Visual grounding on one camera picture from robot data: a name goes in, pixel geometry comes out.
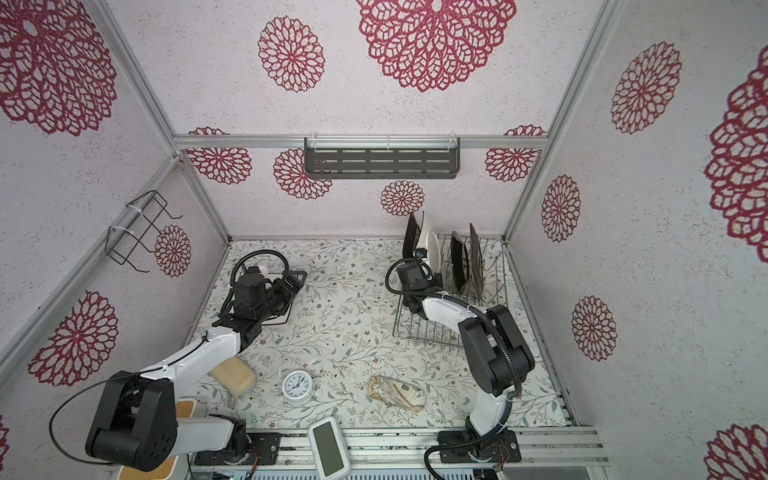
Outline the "white digital scale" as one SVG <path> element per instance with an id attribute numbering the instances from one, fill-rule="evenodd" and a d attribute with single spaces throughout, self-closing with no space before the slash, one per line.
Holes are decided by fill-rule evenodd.
<path id="1" fill-rule="evenodd" d="M 319 479 L 345 479 L 350 475 L 352 467 L 348 448 L 333 416 L 309 426 L 307 438 Z"/>

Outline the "small white alarm clock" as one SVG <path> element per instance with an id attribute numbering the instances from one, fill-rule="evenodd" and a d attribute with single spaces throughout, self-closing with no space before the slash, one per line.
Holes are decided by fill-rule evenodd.
<path id="1" fill-rule="evenodd" d="M 314 381 L 307 371 L 292 370 L 284 377 L 281 390 L 289 404 L 304 405 L 312 399 Z"/>

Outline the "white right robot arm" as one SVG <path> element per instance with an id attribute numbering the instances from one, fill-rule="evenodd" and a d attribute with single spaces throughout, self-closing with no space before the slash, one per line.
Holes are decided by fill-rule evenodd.
<path id="1" fill-rule="evenodd" d="M 414 300 L 427 320 L 446 326 L 462 342 L 468 369 L 478 387 L 468 417 L 469 443 L 479 443 L 502 433 L 515 399 L 523 393 L 535 359 L 508 307 L 497 304 L 482 309 L 429 284 L 431 268 L 415 258 L 400 259 L 385 273 L 386 289 Z"/>

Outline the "clear plastic bag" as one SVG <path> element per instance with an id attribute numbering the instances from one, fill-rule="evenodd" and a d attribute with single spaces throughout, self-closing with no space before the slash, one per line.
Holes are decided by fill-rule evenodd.
<path id="1" fill-rule="evenodd" d="M 417 385 L 390 377 L 374 376 L 367 385 L 367 395 L 387 406 L 419 413 L 426 405 L 426 394 Z"/>

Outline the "grey wall shelf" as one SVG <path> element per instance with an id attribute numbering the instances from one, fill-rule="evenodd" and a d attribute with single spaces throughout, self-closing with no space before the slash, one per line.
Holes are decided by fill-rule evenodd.
<path id="1" fill-rule="evenodd" d="M 461 142 L 456 137 L 434 145 L 427 142 L 304 140 L 304 168 L 313 180 L 454 179 L 461 167 Z"/>

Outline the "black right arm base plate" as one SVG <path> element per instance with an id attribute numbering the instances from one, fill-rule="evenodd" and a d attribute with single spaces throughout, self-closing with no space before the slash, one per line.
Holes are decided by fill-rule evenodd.
<path id="1" fill-rule="evenodd" d="M 515 433 L 504 428 L 492 437 L 472 445 L 455 447 L 455 444 L 474 440 L 476 435 L 466 430 L 441 431 L 437 441 L 440 461 L 445 464 L 464 463 L 518 463 L 522 459 L 521 450 Z"/>

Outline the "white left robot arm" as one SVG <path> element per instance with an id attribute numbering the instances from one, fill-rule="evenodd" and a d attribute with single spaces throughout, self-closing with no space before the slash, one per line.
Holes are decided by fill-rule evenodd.
<path id="1" fill-rule="evenodd" d="M 245 461 L 252 442 L 242 420 L 225 415 L 188 419 L 176 404 L 191 386 L 249 347 L 265 321 L 288 312 L 306 272 L 269 282 L 258 269 L 232 281 L 219 319 L 200 338 L 142 372 L 120 371 L 106 381 L 86 442 L 96 459 L 149 472 L 170 457 L 213 455 Z"/>

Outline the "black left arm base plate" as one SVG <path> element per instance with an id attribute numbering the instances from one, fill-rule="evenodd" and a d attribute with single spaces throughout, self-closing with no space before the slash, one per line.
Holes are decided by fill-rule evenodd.
<path id="1" fill-rule="evenodd" d="M 282 435 L 280 433 L 246 433 L 231 441 L 224 449 L 202 451 L 194 455 L 196 466 L 274 465 Z"/>

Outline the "black round plate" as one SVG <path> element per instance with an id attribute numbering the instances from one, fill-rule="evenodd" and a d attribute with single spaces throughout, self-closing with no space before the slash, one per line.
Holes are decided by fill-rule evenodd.
<path id="1" fill-rule="evenodd" d="M 450 255 L 455 291 L 462 293 L 469 281 L 469 255 L 466 244 L 457 231 L 451 234 Z"/>

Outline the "yellow sponge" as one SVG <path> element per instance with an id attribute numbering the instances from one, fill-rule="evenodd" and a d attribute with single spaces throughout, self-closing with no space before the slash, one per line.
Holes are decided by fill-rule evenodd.
<path id="1" fill-rule="evenodd" d="M 247 394 L 257 380 L 255 371 L 238 356 L 220 363 L 209 374 L 233 397 Z"/>

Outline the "white square plate black rim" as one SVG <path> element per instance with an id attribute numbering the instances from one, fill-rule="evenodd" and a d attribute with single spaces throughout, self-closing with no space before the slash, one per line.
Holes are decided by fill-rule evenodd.
<path id="1" fill-rule="evenodd" d="M 304 287 L 307 276 L 306 271 L 289 270 L 271 284 L 259 306 L 264 325 L 283 325 L 287 322 L 293 301 Z"/>

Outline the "black plate yellow rim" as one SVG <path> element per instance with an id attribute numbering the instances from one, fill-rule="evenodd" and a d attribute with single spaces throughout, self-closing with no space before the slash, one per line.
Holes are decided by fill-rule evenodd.
<path id="1" fill-rule="evenodd" d="M 484 267 L 480 238 L 473 224 L 470 224 L 469 268 L 474 286 L 473 298 L 475 301 L 480 302 L 484 292 Z"/>

